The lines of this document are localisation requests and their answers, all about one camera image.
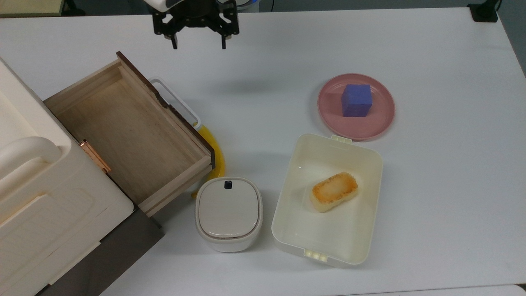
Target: white plastic box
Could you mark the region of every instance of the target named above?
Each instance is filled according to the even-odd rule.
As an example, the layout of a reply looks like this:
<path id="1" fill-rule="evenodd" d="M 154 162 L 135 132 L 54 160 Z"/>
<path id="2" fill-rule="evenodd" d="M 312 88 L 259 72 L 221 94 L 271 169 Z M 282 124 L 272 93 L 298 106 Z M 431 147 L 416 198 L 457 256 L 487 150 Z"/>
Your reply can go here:
<path id="1" fill-rule="evenodd" d="M 296 142 L 272 234 L 285 252 L 345 268 L 362 263 L 369 254 L 383 161 L 373 150 L 341 137 L 333 139 L 304 134 Z M 356 178 L 357 195 L 325 213 L 317 212 L 309 199 L 312 187 L 340 172 Z"/>

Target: blue cube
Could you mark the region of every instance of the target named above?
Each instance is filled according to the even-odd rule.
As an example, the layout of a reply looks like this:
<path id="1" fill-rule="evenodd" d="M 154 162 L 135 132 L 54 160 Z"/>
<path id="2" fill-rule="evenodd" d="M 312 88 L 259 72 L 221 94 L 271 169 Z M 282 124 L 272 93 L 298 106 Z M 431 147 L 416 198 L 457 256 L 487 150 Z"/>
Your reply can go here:
<path id="1" fill-rule="evenodd" d="M 347 84 L 341 95 L 344 117 L 365 117 L 372 106 L 369 84 Z"/>

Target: white handle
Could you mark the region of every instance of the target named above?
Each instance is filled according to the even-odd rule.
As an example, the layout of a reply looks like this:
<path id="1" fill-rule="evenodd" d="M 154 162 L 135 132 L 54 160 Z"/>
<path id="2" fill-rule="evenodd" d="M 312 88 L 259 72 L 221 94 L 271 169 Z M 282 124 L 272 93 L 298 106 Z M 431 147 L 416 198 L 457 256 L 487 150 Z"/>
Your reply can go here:
<path id="1" fill-rule="evenodd" d="M 34 158 L 40 157 L 45 162 L 54 163 L 61 155 L 60 149 L 44 137 L 15 140 L 0 149 L 0 179 Z"/>
<path id="2" fill-rule="evenodd" d="M 199 129 L 201 128 L 201 119 L 199 118 L 199 116 L 197 116 L 197 114 L 194 112 L 194 110 L 192 110 L 183 100 L 181 100 L 179 98 L 179 96 L 177 96 L 175 94 L 175 92 L 166 84 L 166 82 L 161 78 L 161 77 L 158 77 L 158 76 L 155 76 L 155 77 L 152 77 L 150 79 L 148 79 L 150 81 L 150 83 L 154 84 L 154 83 L 158 83 L 160 84 L 171 96 L 174 100 L 176 100 L 179 104 L 181 104 L 181 106 L 183 106 L 183 108 L 188 112 L 190 113 L 190 115 L 192 117 L 194 117 L 195 119 L 195 122 L 197 122 L 196 125 L 194 125 L 194 128 L 196 131 L 199 131 Z"/>

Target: robotic arm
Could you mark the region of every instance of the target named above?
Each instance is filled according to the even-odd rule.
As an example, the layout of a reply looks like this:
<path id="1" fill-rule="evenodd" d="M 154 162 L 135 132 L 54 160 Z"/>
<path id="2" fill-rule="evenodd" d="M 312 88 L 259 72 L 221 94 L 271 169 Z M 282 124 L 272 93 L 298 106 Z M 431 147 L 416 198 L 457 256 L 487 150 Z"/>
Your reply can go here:
<path id="1" fill-rule="evenodd" d="M 177 49 L 177 32 L 184 27 L 209 27 L 221 35 L 222 48 L 226 38 L 239 34 L 235 0 L 219 3 L 216 0 L 145 0 L 153 9 L 155 34 L 163 34 Z M 172 18 L 164 23 L 167 12 Z"/>

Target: plastic container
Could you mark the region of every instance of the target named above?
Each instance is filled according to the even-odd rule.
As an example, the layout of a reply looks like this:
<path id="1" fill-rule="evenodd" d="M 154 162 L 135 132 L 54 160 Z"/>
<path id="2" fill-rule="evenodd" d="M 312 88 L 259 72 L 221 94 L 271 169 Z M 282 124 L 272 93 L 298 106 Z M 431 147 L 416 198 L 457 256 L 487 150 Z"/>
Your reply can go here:
<path id="1" fill-rule="evenodd" d="M 272 234 L 279 249 L 345 268 L 369 254 L 383 161 L 351 140 L 304 134 L 296 142 L 279 196 Z M 356 178 L 358 194 L 325 212 L 309 200 L 312 187 L 340 172 Z"/>
<path id="2" fill-rule="evenodd" d="M 212 179 L 199 189 L 196 228 L 210 247 L 239 252 L 253 244 L 263 222 L 261 194 L 240 177 Z"/>

